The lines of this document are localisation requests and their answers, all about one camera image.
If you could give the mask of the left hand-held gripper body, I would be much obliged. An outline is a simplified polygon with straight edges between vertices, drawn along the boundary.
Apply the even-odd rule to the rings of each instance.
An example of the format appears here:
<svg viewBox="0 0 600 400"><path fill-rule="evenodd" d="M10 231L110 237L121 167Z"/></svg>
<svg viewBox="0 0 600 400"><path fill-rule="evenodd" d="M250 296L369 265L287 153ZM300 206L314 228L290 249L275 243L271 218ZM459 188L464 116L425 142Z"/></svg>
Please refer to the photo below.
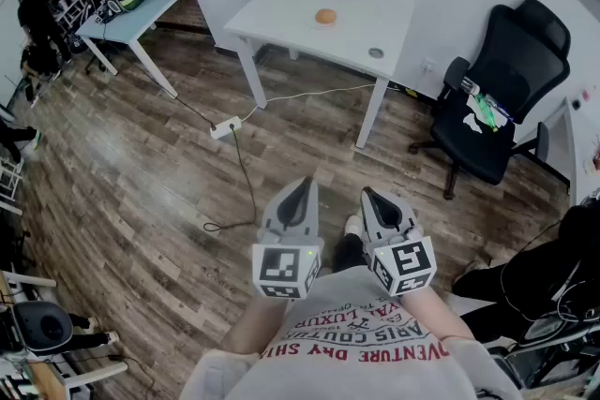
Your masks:
<svg viewBox="0 0 600 400"><path fill-rule="evenodd" d="M322 267L323 247L318 236L260 230L252 246L254 287L267 298L306 299Z"/></svg>

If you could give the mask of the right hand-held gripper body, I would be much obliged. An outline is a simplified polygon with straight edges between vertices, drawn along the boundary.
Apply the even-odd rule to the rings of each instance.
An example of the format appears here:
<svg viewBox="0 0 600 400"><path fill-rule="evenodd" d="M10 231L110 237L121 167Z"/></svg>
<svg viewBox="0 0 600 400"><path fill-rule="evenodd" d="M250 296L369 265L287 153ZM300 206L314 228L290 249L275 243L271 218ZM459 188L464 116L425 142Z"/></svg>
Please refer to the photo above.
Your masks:
<svg viewBox="0 0 600 400"><path fill-rule="evenodd" d="M437 271L429 236L417 225L396 230L367 231L368 268L392 297L427 287Z"/></svg>

